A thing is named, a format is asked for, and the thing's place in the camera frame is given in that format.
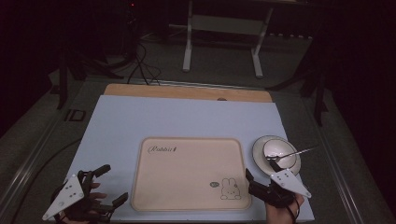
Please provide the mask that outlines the person's left hand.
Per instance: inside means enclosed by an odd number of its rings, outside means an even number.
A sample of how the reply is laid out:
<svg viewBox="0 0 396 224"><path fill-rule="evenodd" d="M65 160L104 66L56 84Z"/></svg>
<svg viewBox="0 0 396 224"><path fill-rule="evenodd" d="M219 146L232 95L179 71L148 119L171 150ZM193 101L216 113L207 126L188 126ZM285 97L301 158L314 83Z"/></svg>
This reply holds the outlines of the person's left hand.
<svg viewBox="0 0 396 224"><path fill-rule="evenodd" d="M99 183L91 183L89 186L84 185L82 189L88 192L81 200L72 204L61 212L58 218L60 224L98 224L98 220L104 212L93 209L99 206L106 197L105 193L92 192L92 189L100 187Z"/></svg>

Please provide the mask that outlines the white bowl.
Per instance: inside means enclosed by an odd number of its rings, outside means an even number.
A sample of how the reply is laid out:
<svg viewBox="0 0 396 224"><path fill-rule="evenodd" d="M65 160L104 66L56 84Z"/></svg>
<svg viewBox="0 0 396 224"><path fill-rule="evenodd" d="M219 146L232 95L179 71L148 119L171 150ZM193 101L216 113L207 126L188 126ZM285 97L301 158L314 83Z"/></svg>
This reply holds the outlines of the white bowl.
<svg viewBox="0 0 396 224"><path fill-rule="evenodd" d="M267 141L263 146L264 157L278 157L276 164L280 168L291 168L296 162L296 156L291 155L295 148L287 141L272 139Z"/></svg>

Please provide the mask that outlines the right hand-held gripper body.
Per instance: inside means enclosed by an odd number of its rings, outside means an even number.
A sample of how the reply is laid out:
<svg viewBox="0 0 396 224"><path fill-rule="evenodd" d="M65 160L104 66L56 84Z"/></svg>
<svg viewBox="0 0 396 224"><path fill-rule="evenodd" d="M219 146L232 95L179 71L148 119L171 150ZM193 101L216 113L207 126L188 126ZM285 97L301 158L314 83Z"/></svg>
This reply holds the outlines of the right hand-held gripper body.
<svg viewBox="0 0 396 224"><path fill-rule="evenodd" d="M252 188L248 185L248 193L276 208L286 208L292 204L296 194L312 197L305 185L290 170L282 170L270 177L268 186L254 180Z"/></svg>

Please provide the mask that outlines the black tripod stand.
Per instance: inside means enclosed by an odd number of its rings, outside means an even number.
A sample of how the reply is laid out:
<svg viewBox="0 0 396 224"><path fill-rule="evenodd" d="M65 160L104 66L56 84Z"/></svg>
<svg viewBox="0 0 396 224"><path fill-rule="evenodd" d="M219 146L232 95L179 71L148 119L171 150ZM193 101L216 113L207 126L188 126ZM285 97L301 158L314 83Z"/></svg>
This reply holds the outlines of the black tripod stand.
<svg viewBox="0 0 396 224"><path fill-rule="evenodd" d="M268 91L280 91L286 87L303 81L304 84L300 88L300 95L304 98L311 97L315 94L314 119L319 127L322 126L321 114L325 110L323 103L325 91L325 78L329 65L327 63L313 62L312 60L302 60L298 65L294 75L272 87L267 87Z"/></svg>
<svg viewBox="0 0 396 224"><path fill-rule="evenodd" d="M102 76L120 79L120 76L112 72L112 69L122 67L130 61L131 58L127 57L117 63L100 63L77 50L67 47L61 48L59 53L59 82L51 90L59 95L57 108L62 109L68 98L68 72L71 72L76 80L83 80L87 76L83 67L87 66Z"/></svg>

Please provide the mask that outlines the metal spoon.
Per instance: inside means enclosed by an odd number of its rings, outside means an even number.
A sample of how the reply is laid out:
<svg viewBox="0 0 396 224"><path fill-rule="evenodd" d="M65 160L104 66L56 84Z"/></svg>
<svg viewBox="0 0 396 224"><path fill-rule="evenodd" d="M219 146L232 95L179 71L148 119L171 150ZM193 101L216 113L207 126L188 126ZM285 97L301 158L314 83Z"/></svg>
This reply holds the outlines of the metal spoon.
<svg viewBox="0 0 396 224"><path fill-rule="evenodd" d="M265 159L267 159L268 161L280 161L284 158L290 157L290 156L294 156L294 155L300 155L303 154L305 152L311 151L316 149L316 147L311 147L311 148L306 148L300 151L296 151L296 152L292 152L290 154L286 154L286 155L282 155L282 156L265 156Z"/></svg>

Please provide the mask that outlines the wooden table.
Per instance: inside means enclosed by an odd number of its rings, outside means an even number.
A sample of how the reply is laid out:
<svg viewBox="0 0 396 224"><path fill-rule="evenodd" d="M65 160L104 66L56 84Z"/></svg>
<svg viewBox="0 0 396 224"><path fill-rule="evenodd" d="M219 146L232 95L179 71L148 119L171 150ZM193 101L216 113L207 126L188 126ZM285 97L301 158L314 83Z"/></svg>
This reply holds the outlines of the wooden table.
<svg viewBox="0 0 396 224"><path fill-rule="evenodd" d="M109 84L106 86L104 95L254 103L273 102L272 96L267 91L216 89L204 87L149 86L133 84Z"/></svg>

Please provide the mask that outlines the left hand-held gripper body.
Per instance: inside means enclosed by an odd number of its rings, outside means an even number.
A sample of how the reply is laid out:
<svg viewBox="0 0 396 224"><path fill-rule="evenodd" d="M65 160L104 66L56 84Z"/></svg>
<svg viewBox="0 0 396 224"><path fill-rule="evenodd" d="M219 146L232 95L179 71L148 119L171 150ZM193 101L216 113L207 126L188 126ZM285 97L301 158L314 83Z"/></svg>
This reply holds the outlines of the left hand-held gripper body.
<svg viewBox="0 0 396 224"><path fill-rule="evenodd" d="M90 197L92 180L105 174L106 171L79 171L72 175L59 189L43 220L54 217L61 220L61 213L72 221L108 222L113 213L112 205L95 203Z"/></svg>

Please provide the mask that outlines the white metal stand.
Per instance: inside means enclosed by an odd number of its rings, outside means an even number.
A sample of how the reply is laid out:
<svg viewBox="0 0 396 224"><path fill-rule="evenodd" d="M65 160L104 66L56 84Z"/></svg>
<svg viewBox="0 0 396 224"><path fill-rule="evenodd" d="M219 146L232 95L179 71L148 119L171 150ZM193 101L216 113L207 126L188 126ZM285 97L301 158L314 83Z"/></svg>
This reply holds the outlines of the white metal stand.
<svg viewBox="0 0 396 224"><path fill-rule="evenodd" d="M262 21L200 15L193 13L193 0L189 0L187 18L187 42L184 53L182 71L189 72L191 70L192 31L198 30L257 36L257 44L251 49L250 54L256 78L263 78L263 71L259 53L261 51L262 42L265 38L273 12L274 9L272 7L269 7L265 12L264 19Z"/></svg>

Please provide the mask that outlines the light blue table sheet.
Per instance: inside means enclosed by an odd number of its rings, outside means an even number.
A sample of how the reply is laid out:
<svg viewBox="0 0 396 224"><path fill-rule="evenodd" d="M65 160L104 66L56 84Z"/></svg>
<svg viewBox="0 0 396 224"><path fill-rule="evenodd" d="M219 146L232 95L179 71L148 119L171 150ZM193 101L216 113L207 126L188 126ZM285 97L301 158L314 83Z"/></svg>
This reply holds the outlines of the light blue table sheet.
<svg viewBox="0 0 396 224"><path fill-rule="evenodd" d="M127 192L115 222L132 223L263 223L264 203L251 196L245 210L137 211L132 207L135 172L142 142L150 137L232 138L243 151L244 164L259 183L270 177L255 163L252 147L265 135L286 135L273 103L189 100L103 95L99 98L68 173L109 164L99 190L112 202Z"/></svg>

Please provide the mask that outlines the white plate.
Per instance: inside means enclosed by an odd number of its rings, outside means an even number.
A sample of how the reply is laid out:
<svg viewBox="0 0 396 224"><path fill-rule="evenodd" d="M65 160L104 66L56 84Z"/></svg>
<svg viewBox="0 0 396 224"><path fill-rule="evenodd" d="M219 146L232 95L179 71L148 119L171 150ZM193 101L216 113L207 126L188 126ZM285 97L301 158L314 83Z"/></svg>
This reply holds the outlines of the white plate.
<svg viewBox="0 0 396 224"><path fill-rule="evenodd" d="M265 135L260 137L255 141L252 147L252 157L257 166L267 175L274 174L273 168L270 166L269 161L265 159L264 154L263 154L263 146L264 144L272 139L280 139L280 140L285 140L286 139L279 137L279 136L274 136L274 135ZM299 155L295 155L297 162L291 167L291 168L282 168L283 169L290 169L295 175L297 175L300 172L300 169L302 167L302 161Z"/></svg>

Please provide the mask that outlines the person's right hand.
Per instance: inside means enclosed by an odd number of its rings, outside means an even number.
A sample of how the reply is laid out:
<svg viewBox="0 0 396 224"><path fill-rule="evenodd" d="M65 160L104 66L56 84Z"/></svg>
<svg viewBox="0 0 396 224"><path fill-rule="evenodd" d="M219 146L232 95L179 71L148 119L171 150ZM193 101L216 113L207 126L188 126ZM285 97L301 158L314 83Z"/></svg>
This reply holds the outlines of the person's right hand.
<svg viewBox="0 0 396 224"><path fill-rule="evenodd" d="M304 197L295 195L295 201L288 208L276 208L269 203L265 203L267 224L296 224L300 207L304 203Z"/></svg>

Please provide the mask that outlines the beige rabbit print tray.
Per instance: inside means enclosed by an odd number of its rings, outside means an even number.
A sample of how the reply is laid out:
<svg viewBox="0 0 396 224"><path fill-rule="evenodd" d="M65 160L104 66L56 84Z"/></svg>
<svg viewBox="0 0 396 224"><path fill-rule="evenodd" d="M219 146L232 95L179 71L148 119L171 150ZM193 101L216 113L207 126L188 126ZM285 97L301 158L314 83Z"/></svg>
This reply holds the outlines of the beige rabbit print tray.
<svg viewBox="0 0 396 224"><path fill-rule="evenodd" d="M150 137L141 144L137 211L245 210L251 205L240 143L232 138Z"/></svg>

